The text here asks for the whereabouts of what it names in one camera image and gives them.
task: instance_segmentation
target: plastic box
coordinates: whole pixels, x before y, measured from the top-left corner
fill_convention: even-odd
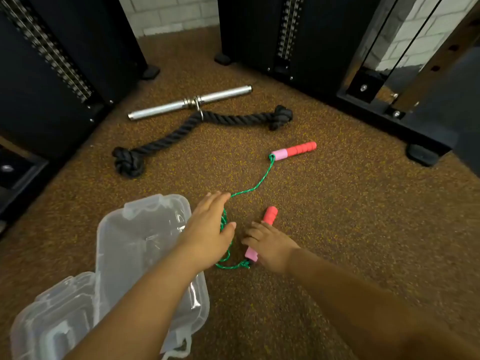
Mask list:
[[[96,273],[65,278],[21,311],[11,327],[13,360],[60,360],[75,347],[175,244],[191,216],[180,195],[151,197],[126,203],[98,225]],[[192,334],[210,309],[203,272],[183,295],[173,315],[162,353],[186,356]],[[185,351],[172,351],[187,343]]]
[[[157,194],[126,203],[103,218],[96,243],[95,325],[150,266],[169,253],[191,215],[185,197]],[[201,272],[183,295],[161,352],[181,346],[183,339],[188,345],[209,310]]]

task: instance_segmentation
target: silver bar attachment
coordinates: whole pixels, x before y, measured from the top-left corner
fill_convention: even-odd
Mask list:
[[[144,110],[130,112],[128,114],[128,118],[131,121],[141,120],[150,116],[166,114],[167,112],[182,110],[184,108],[196,108],[195,101],[198,103],[198,106],[200,106],[203,104],[209,104],[211,102],[225,100],[227,98],[247,95],[251,92],[252,92],[252,86],[247,85],[247,86],[232,88],[230,90],[223,90],[220,92],[205,94],[203,96],[195,96],[192,99],[184,98],[183,100],[163,104],[157,107],[146,108]]]

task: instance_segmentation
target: black foot pad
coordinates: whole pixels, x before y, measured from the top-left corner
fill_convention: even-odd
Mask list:
[[[145,72],[141,75],[141,79],[144,81],[149,81],[157,77],[160,73],[160,68],[157,66],[148,65]]]
[[[232,63],[232,60],[230,59],[230,57],[223,53],[215,54],[214,60],[215,62],[217,62],[218,64],[221,64],[222,66],[228,66]]]
[[[440,156],[434,151],[416,144],[410,144],[407,146],[406,156],[426,167],[434,166],[440,159]]]

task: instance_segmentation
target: person's left arm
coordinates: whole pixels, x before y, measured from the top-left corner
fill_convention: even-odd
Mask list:
[[[153,266],[65,359],[157,359],[183,293],[199,272],[225,254],[233,239],[234,222],[220,233],[220,218],[229,198],[230,193],[208,193],[171,253]]]

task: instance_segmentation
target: white brick wall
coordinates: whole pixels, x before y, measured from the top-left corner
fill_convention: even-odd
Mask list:
[[[442,0],[398,65],[424,65],[477,1]],[[372,49],[375,56],[368,58],[369,67],[376,65],[377,71],[393,68],[437,2],[438,0],[415,0],[407,17],[404,18],[405,21],[395,15],[394,10],[391,15],[392,21],[387,22],[387,29],[381,33],[382,40],[379,38],[379,45]]]
[[[135,36],[219,24],[217,0],[119,0]]]

